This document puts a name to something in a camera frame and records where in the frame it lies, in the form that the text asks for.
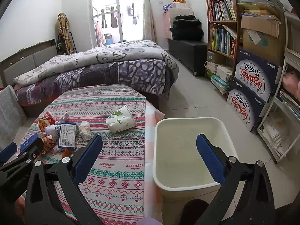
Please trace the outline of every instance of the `gray headboard cushion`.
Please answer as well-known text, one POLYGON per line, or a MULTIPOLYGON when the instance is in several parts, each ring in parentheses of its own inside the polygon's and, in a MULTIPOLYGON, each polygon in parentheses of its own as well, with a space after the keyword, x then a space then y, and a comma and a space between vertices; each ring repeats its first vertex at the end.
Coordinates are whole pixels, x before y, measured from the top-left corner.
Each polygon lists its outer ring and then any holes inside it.
POLYGON ((35 67, 38 67, 57 56, 56 46, 51 46, 33 54, 35 67))
POLYGON ((29 55, 28 57, 21 59, 3 71, 5 81, 8 85, 13 86, 13 80, 15 77, 18 77, 23 73, 27 73, 33 69, 35 69, 35 63, 33 56, 29 55))

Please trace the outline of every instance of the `metal bolt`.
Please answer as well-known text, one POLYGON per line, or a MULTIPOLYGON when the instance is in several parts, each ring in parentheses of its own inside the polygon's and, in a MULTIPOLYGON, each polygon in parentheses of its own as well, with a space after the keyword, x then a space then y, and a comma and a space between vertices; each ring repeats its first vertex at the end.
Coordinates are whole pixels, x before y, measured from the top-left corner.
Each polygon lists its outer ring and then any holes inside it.
POLYGON ((235 157, 229 157, 228 159, 231 163, 236 163, 236 158, 235 157))
POLYGON ((68 163, 70 161, 70 157, 64 157, 63 159, 62 159, 62 162, 63 163, 68 163))
POLYGON ((37 162, 35 163, 35 166, 38 167, 38 166, 40 166, 41 164, 42 164, 41 161, 37 161, 37 162))
POLYGON ((263 164, 262 161, 258 161, 257 164, 258 164, 260 167, 263 167, 263 166, 264 166, 264 164, 263 164))

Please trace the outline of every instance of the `pile of black clothes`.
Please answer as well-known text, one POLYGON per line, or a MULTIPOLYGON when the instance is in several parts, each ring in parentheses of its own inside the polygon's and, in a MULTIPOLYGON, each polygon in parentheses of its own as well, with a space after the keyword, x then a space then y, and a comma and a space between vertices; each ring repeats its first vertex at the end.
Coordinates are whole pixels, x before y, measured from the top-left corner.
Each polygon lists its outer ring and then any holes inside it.
POLYGON ((174 40, 196 40, 201 41, 204 35, 201 22, 195 16, 177 16, 170 28, 174 40))

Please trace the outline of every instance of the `crumpled paper cup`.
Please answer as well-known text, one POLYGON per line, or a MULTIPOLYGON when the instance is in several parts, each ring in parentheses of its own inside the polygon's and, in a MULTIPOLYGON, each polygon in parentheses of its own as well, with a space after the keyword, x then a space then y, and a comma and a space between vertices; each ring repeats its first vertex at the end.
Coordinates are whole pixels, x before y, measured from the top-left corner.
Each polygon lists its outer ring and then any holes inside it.
POLYGON ((105 121, 112 133, 118 133, 137 125, 127 106, 113 112, 105 121))

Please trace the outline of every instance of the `sliding glass door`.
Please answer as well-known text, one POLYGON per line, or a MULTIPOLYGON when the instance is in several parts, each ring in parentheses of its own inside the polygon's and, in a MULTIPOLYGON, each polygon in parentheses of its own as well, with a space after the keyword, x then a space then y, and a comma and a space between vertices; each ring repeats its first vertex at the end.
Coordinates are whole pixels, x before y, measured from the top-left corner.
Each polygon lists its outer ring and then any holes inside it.
POLYGON ((141 40, 143 0, 91 0, 97 45, 141 40))

